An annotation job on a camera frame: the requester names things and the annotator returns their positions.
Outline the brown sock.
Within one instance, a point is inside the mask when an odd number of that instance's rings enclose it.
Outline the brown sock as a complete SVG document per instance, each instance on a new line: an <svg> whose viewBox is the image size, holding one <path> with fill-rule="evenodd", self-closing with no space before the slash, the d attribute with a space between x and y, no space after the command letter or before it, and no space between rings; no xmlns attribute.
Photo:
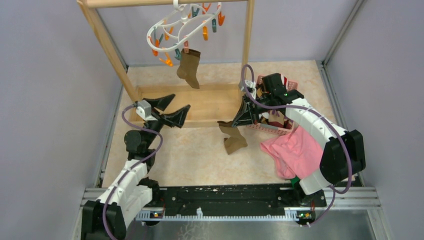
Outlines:
<svg viewBox="0 0 424 240"><path fill-rule="evenodd" d="M180 65L176 71L177 76L180 79L186 81L186 83L193 89L200 89L200 84L197 79L197 70L201 59L201 52L189 49L188 53L182 51L180 57Z"/></svg>
<svg viewBox="0 0 424 240"><path fill-rule="evenodd" d="M228 155L248 146L247 140L242 136L237 127L233 127L231 121L217 121L219 129L223 134L228 135L224 138L223 144Z"/></svg>

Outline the white round clip hanger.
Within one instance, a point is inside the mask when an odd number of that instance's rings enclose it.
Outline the white round clip hanger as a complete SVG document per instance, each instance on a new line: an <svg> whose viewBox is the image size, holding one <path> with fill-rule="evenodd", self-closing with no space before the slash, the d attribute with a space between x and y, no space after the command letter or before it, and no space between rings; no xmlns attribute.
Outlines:
<svg viewBox="0 0 424 240"><path fill-rule="evenodd" d="M179 61L182 53L189 52L189 40L202 36L209 40L211 33L216 33L225 21L222 14L222 2L180 4L173 1L174 10L155 23L146 33L146 42L152 55L173 67L174 60Z"/></svg>

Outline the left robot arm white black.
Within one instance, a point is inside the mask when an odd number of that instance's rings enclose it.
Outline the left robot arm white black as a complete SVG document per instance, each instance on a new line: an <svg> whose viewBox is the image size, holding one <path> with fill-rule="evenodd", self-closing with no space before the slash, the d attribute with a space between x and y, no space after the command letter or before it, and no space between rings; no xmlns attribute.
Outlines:
<svg viewBox="0 0 424 240"><path fill-rule="evenodd" d="M95 200L88 200L82 207L80 239L125 240L136 215L147 205L160 202L160 193L149 184L149 173L164 138L163 127L182 128L191 106L172 112L164 111L175 94L159 98L144 98L125 107L122 120L131 126L124 136L128 153L122 170Z"/></svg>

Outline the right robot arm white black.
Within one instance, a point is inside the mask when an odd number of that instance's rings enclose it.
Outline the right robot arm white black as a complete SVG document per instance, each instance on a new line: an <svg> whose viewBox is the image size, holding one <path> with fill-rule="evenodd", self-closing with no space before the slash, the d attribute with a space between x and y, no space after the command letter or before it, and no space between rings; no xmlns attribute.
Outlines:
<svg viewBox="0 0 424 240"><path fill-rule="evenodd" d="M282 75L262 78L262 95L257 83L241 79L241 106L231 127L253 125L264 114L281 113L296 124L288 134L260 143L260 149L274 160L277 174L284 179L297 178L293 200L307 206L314 193L349 180L365 167L364 142L357 130L348 131L320 114L297 89L289 90Z"/></svg>

